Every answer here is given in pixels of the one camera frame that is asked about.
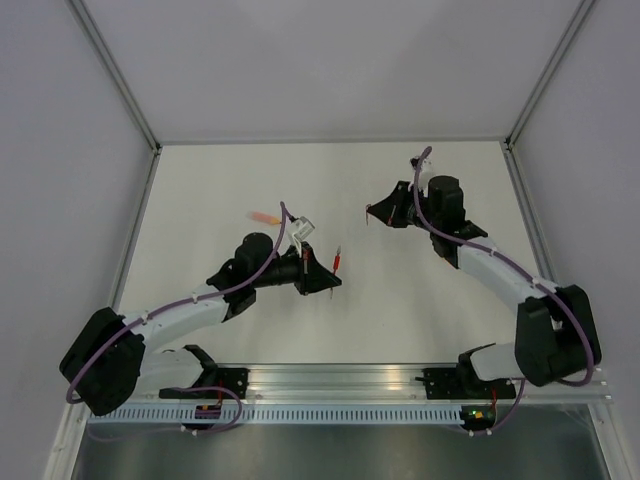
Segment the red grip clear pen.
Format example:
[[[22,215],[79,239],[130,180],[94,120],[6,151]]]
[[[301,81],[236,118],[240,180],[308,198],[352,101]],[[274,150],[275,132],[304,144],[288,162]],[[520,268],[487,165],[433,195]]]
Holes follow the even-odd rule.
[[[334,256],[334,260],[333,260],[333,266],[332,266],[333,275],[337,275],[337,272],[340,267],[340,262],[341,262],[341,245],[338,245],[335,256]],[[334,287],[331,287],[329,292],[330,292],[329,299],[332,300],[334,295]]]

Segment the orange marker pen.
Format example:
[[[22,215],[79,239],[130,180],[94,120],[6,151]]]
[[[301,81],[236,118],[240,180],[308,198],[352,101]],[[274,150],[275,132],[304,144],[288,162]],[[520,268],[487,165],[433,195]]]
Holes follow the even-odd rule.
[[[275,226],[281,223],[280,218],[263,212],[251,211],[247,214],[247,216],[249,219],[259,223],[263,223],[265,225]]]

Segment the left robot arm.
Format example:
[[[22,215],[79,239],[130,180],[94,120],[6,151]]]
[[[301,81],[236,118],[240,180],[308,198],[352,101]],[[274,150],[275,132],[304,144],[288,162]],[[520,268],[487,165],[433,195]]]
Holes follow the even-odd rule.
[[[256,302],[258,289],[288,284],[308,296],[342,281],[308,242],[279,254],[268,235],[256,232],[188,298],[134,314],[95,311],[59,365],[69,383],[68,402],[104,416],[150,390],[163,398],[208,397],[217,386],[215,361],[195,345],[174,351],[167,345],[241,315]]]

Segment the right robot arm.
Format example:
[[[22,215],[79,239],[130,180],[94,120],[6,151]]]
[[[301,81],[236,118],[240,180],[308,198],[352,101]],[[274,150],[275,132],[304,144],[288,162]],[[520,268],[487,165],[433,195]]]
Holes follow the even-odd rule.
[[[536,277],[499,251],[488,233],[467,219],[458,179],[435,176],[425,190],[400,181],[366,212],[391,228],[428,231],[439,257],[514,313],[513,341],[459,355],[455,382],[464,395],[479,396],[499,379],[537,387],[581,387],[592,380],[602,353],[587,293],[577,285],[561,287]]]

